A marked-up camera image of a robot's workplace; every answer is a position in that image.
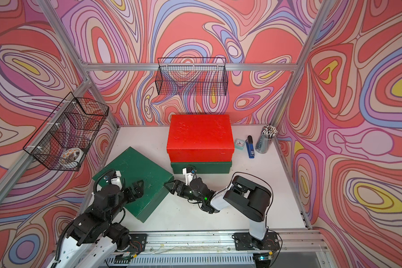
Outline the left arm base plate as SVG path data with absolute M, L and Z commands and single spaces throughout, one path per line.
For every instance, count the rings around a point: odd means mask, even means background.
M 145 251 L 147 244 L 146 233 L 126 234 L 117 242 L 117 251 L 141 253 Z

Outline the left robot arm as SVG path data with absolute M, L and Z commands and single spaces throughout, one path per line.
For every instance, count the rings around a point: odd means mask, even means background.
M 115 251 L 134 249 L 135 255 L 141 253 L 144 249 L 141 243 L 132 239 L 126 227 L 113 220 L 126 204 L 143 194 L 143 180 L 127 188 L 106 184 L 94 193 L 93 203 L 61 233 L 48 267 L 98 268 Z

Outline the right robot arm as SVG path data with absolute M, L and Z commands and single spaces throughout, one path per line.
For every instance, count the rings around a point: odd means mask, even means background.
M 252 239 L 262 241 L 266 237 L 266 219 L 273 201 L 273 193 L 252 180 L 234 175 L 227 187 L 221 191 L 213 191 L 195 173 L 187 173 L 185 181 L 173 180 L 164 183 L 164 188 L 170 194 L 198 205 L 201 211 L 208 214 L 233 207 L 249 219 L 249 235 Z

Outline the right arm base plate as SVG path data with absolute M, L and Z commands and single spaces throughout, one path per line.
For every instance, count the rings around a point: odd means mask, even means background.
M 234 233 L 231 237 L 234 240 L 234 246 L 237 251 L 268 250 L 275 252 L 281 248 L 276 232 L 268 231 L 262 240 L 252 237 L 248 232 Z

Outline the red shoebox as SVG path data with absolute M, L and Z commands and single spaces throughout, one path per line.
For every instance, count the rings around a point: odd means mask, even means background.
M 231 162 L 229 115 L 172 115 L 166 151 L 172 163 Z

